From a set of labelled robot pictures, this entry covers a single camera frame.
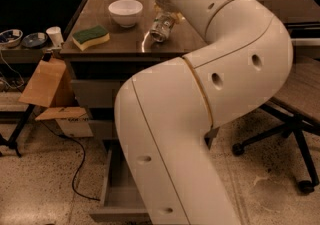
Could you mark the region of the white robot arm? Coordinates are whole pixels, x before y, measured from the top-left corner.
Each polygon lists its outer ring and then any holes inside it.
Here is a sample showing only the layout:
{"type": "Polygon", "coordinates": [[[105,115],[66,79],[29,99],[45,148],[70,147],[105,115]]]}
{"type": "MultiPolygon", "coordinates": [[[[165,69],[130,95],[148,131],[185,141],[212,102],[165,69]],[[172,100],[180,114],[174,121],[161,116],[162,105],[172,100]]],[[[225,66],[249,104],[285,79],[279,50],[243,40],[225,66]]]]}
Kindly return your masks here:
{"type": "Polygon", "coordinates": [[[170,1],[206,45],[122,85],[119,141],[153,225],[241,225],[204,137],[279,91],[290,36],[256,0],[170,1]]]}

